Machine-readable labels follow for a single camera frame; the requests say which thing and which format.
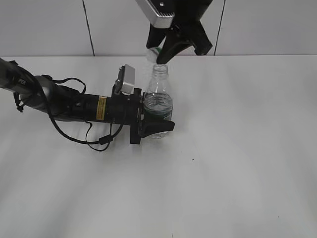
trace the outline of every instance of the yellow label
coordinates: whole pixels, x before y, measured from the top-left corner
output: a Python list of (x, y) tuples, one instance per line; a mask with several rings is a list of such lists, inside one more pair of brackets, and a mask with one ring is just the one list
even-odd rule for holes
[(107, 97), (103, 97), (103, 96), (99, 97), (99, 102), (98, 102), (98, 107), (97, 107), (97, 115), (96, 115), (97, 120), (104, 120), (105, 119), (106, 102), (107, 102)]

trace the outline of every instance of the white wall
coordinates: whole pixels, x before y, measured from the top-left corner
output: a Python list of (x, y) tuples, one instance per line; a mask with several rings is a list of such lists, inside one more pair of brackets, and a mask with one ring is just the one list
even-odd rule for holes
[(1, 0), (0, 56), (91, 56), (81, 0)]
[[(84, 1), (96, 55), (144, 54), (149, 22), (134, 0)], [(223, 5), (202, 19), (214, 46)], [(317, 0), (226, 0), (216, 54), (317, 54), (316, 13)], [(0, 56), (91, 55), (82, 0), (1, 1)]]
[(317, 0), (227, 0), (216, 53), (317, 54)]

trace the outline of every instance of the clear plastic bottle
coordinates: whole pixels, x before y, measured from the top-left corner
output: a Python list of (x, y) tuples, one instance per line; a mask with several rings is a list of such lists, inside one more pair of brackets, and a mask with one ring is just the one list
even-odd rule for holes
[[(165, 64), (155, 64), (149, 86), (145, 93), (144, 109), (146, 117), (153, 120), (171, 120), (173, 99), (168, 82), (168, 68)], [(168, 132), (154, 134), (151, 138), (161, 139)]]

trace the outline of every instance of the bottle neck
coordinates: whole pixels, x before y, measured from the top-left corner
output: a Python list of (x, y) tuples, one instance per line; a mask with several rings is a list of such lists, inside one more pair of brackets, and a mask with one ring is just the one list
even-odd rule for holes
[(167, 80), (168, 79), (168, 67), (166, 64), (155, 64), (153, 66), (152, 79), (155, 80)]

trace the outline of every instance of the grout line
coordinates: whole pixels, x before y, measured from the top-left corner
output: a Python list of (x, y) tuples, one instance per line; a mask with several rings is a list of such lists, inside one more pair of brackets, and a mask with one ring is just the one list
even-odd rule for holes
[(89, 27), (89, 23), (88, 23), (88, 16), (87, 16), (87, 11), (86, 11), (85, 2), (84, 2), (84, 0), (82, 0), (82, 2), (83, 2), (84, 12), (85, 12), (85, 16), (86, 16), (86, 22), (87, 22), (87, 28), (88, 28), (88, 33), (89, 33), (89, 39), (90, 39), (91, 49), (92, 49), (92, 51), (93, 51), (93, 56), (96, 56), (96, 55), (95, 55), (95, 50), (94, 50), (94, 45), (93, 45), (93, 39), (92, 39), (92, 37), (91, 37), (90, 27)]
[(220, 37), (220, 31), (221, 31), (221, 26), (222, 26), (222, 20), (223, 20), (223, 14), (224, 14), (224, 8), (226, 6), (226, 0), (224, 0), (224, 3), (223, 3), (223, 8), (222, 8), (222, 14), (221, 14), (221, 19), (220, 19), (220, 24), (219, 24), (219, 30), (218, 30), (218, 36), (217, 36), (217, 42), (216, 42), (216, 46), (214, 48), (214, 56), (216, 55), (217, 53), (217, 47), (218, 47), (218, 40), (219, 40), (219, 37)]

